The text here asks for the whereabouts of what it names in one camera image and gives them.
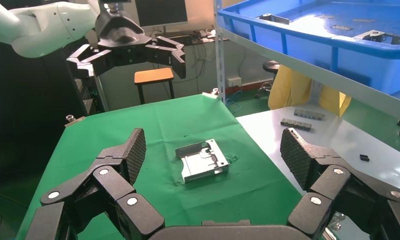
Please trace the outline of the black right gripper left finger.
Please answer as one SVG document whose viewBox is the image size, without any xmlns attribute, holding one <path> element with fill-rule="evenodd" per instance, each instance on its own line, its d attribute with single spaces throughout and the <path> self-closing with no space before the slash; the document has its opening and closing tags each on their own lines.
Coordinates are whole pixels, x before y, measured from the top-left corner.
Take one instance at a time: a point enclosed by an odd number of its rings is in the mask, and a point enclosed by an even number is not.
<svg viewBox="0 0 400 240">
<path fill-rule="evenodd" d="M 26 239 L 76 240 L 100 214 L 126 240 L 147 240 L 163 229 L 163 216 L 134 187 L 146 150 L 142 128 L 103 149 L 87 170 L 42 195 Z"/>
</svg>

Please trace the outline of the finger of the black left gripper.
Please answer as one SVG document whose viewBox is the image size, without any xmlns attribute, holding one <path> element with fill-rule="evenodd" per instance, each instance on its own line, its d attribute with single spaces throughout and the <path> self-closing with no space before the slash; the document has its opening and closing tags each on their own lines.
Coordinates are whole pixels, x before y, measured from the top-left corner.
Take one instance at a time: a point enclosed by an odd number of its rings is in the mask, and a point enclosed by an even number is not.
<svg viewBox="0 0 400 240">
<path fill-rule="evenodd" d="M 187 74 L 184 45 L 172 39 L 158 36 L 145 46 L 146 59 L 150 63 L 171 66 L 180 79 Z"/>
<path fill-rule="evenodd" d="M 99 76 L 112 68 L 112 51 L 98 50 L 89 44 L 83 44 L 70 56 L 67 61 L 77 78 L 85 79 Z"/>
</svg>

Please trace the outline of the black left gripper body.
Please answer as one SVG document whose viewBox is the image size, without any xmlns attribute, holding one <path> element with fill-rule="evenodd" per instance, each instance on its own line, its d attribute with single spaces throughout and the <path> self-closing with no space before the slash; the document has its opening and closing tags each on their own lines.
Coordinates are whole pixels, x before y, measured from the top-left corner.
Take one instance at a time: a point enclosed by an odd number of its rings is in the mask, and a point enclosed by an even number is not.
<svg viewBox="0 0 400 240">
<path fill-rule="evenodd" d="M 103 11 L 95 21 L 99 53 L 93 61 L 93 70 L 101 75 L 114 67 L 145 63 L 146 45 L 151 38 L 123 10 Z"/>
</svg>

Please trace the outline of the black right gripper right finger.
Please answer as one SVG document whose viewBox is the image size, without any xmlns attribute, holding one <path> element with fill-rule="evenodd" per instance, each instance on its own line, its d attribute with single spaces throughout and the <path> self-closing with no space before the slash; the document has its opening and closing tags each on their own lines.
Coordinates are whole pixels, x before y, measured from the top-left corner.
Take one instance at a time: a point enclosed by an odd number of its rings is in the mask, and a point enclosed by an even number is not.
<svg viewBox="0 0 400 240">
<path fill-rule="evenodd" d="M 400 240 L 400 189 L 354 169 L 333 149 L 282 132 L 280 153 L 304 196 L 288 225 L 319 239 L 335 213 L 348 216 L 372 240 Z"/>
</svg>

